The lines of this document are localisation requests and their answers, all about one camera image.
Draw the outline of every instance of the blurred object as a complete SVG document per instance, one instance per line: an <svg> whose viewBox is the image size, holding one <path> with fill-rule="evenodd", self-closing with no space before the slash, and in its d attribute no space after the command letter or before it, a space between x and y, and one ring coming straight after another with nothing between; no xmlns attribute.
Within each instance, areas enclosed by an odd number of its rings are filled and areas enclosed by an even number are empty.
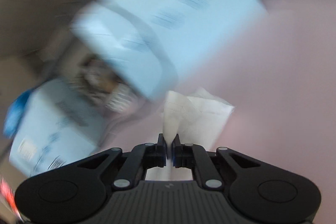
<svg viewBox="0 0 336 224"><path fill-rule="evenodd" d="M147 170L146 180L176 181L192 179L187 169L172 165L171 143L179 134L182 143L198 144L211 150L234 107L203 88L189 96L169 91L164 105L163 136L167 145L167 165Z"/></svg>
<svg viewBox="0 0 336 224"><path fill-rule="evenodd" d="M112 68L96 55L86 56L78 70L77 75L70 79L70 86L98 107L105 106L122 113L137 97Z"/></svg>
<svg viewBox="0 0 336 224"><path fill-rule="evenodd" d="M74 33L149 100L264 13L259 0L96 0Z"/></svg>
<svg viewBox="0 0 336 224"><path fill-rule="evenodd" d="M26 103L31 92L31 90L23 92L8 108L3 127L3 134L7 138L13 138L15 136L24 115Z"/></svg>
<svg viewBox="0 0 336 224"><path fill-rule="evenodd" d="M174 119L180 120L174 136L178 133L182 143L193 143L210 150L222 132L234 107L227 101L211 95L204 88L184 96L177 92L167 96L164 108L164 126L175 124Z"/></svg>
<svg viewBox="0 0 336 224"><path fill-rule="evenodd" d="M26 176L88 157L104 134L103 117L61 79L29 97L9 160Z"/></svg>
<svg viewBox="0 0 336 224"><path fill-rule="evenodd" d="M5 181L3 177L0 176L0 200L4 203L9 210L11 210L19 219L21 215L15 205L14 201L14 191L9 186L9 184Z"/></svg>

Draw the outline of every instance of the pink surface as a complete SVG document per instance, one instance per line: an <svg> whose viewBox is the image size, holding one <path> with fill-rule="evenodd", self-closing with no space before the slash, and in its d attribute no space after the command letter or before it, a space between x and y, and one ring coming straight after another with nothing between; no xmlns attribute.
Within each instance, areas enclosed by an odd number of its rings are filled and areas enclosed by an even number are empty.
<svg viewBox="0 0 336 224"><path fill-rule="evenodd" d="M316 224L336 223L336 0L265 0L269 14L176 90L202 86L236 106L218 146L317 184ZM155 140L159 111L105 147Z"/></svg>

